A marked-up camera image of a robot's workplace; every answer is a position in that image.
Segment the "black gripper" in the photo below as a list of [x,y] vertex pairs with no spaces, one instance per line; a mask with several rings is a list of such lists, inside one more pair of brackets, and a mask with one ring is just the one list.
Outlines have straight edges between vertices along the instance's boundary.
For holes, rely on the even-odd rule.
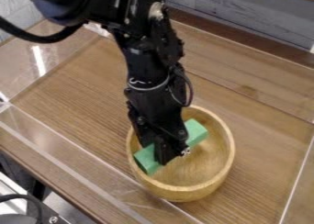
[[183,70],[172,70],[164,82],[152,88],[125,89],[127,116],[140,145],[153,145],[153,161],[164,163],[165,156],[173,158],[189,153],[187,130],[181,119],[181,108],[192,101],[192,85]]

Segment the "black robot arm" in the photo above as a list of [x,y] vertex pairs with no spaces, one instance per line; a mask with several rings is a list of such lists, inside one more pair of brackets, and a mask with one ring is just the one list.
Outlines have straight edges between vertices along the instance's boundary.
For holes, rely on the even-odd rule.
[[112,34],[127,62],[128,118],[141,146],[152,145],[164,165],[188,153],[181,110],[192,101],[192,86],[180,63],[184,42],[172,28],[164,0],[32,0],[40,14],[62,29],[32,34],[0,17],[0,29],[36,43],[54,43],[87,23]]

